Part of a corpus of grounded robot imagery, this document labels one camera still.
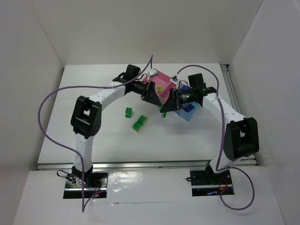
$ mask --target purple cable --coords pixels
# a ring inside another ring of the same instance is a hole
[[[228,188],[225,188],[225,189],[223,189],[223,190],[221,191],[221,193],[220,193],[220,198],[221,198],[221,201],[223,202],[223,204],[224,204],[226,207],[228,207],[228,208],[230,208],[230,209],[232,209],[232,210],[245,210],[245,209],[249,208],[249,207],[252,205],[252,203],[253,203],[253,201],[254,201],[254,198],[255,198],[255,190],[254,190],[254,185],[253,185],[253,182],[252,182],[251,178],[249,177],[249,175],[248,175],[245,171],[243,171],[243,170],[241,170],[240,168],[237,168],[237,167],[225,167],[225,168],[219,169],[219,164],[220,164],[220,161],[221,161],[222,152],[223,152],[223,147],[224,147],[224,137],[225,137],[225,116],[224,116],[224,108],[223,108],[222,102],[221,102],[220,99],[219,99],[219,86],[220,86],[219,79],[217,78],[217,76],[216,76],[211,70],[209,70],[209,69],[207,69],[207,68],[205,68],[205,67],[203,67],[203,66],[199,66],[199,65],[188,65],[188,66],[185,66],[185,67],[181,68],[181,69],[177,72],[176,76],[178,76],[178,74],[179,74],[182,70],[184,70],[184,69],[186,69],[186,68],[188,68],[188,67],[198,67],[198,68],[201,68],[201,69],[205,69],[206,71],[210,72],[210,73],[215,77],[215,79],[216,79],[216,81],[217,81],[217,91],[216,91],[216,96],[217,96],[217,101],[219,102],[220,109],[221,109],[221,116],[222,116],[222,137],[221,137],[221,146],[220,146],[219,156],[218,156],[218,158],[217,158],[216,171],[219,172],[219,171],[222,171],[222,170],[229,170],[229,169],[236,169],[236,170],[239,170],[239,171],[241,171],[243,174],[245,174],[246,177],[249,179],[250,184],[251,184],[251,188],[252,188],[252,199],[251,199],[250,203],[249,203],[248,205],[246,205],[245,207],[243,207],[243,208],[233,208],[233,207],[227,205],[227,204],[224,202],[223,197],[222,197],[222,194],[223,194],[223,192],[224,192],[225,190],[227,190]]]
[[[148,61],[146,67],[145,67],[145,68],[144,68],[144,69],[143,69],[143,70],[142,70],[135,78],[131,79],[130,81],[127,81],[127,82],[125,82],[125,83],[122,83],[122,84],[120,84],[120,85],[116,85],[116,86],[113,86],[113,87],[111,87],[111,86],[109,86],[109,87],[98,87],[98,86],[78,85],[78,86],[67,86],[67,87],[59,88],[59,89],[57,89],[57,90],[51,92],[49,95],[47,95],[47,96],[44,98],[44,100],[42,101],[41,105],[39,106],[38,112],[37,112],[37,122],[38,122],[38,126],[39,126],[40,130],[42,131],[42,133],[44,134],[44,136],[45,136],[46,138],[48,138],[48,139],[49,139],[51,142],[53,142],[54,144],[57,144],[57,145],[59,145],[59,146],[61,146],[61,147],[63,147],[63,148],[69,149],[69,150],[75,152],[77,155],[79,155],[80,160],[81,160],[81,164],[82,164],[82,182],[84,181],[84,162],[83,162],[83,156],[80,154],[80,152],[76,151],[75,149],[72,149],[72,148],[70,148],[70,147],[68,147],[68,146],[66,146],[66,145],[64,145],[64,144],[61,144],[61,143],[55,141],[54,139],[52,139],[52,138],[45,132],[45,130],[44,130],[43,127],[42,127],[42,123],[41,123],[41,110],[42,110],[42,107],[43,107],[44,103],[46,102],[46,100],[47,100],[51,95],[53,95],[53,94],[59,92],[60,90],[64,90],[64,89],[71,89],[71,88],[113,89],[113,88],[117,88],[117,87],[120,87],[120,86],[125,86],[126,84],[129,84],[130,82],[132,82],[132,81],[134,81],[136,78],[138,78],[140,75],[142,75],[143,72],[148,68],[149,65],[151,65],[151,67],[152,67],[152,59],[153,59],[153,55],[151,55],[150,60]],[[99,194],[99,193],[101,193],[101,192],[103,192],[103,191],[99,191],[99,192],[95,193],[94,195],[92,195],[92,196],[87,200],[86,203],[84,203],[84,185],[82,185],[82,190],[81,190],[81,194],[82,194],[82,212],[84,212],[85,206],[86,206],[86,204],[89,202],[89,200],[90,200],[92,197],[94,197],[95,195],[97,195],[97,194]]]

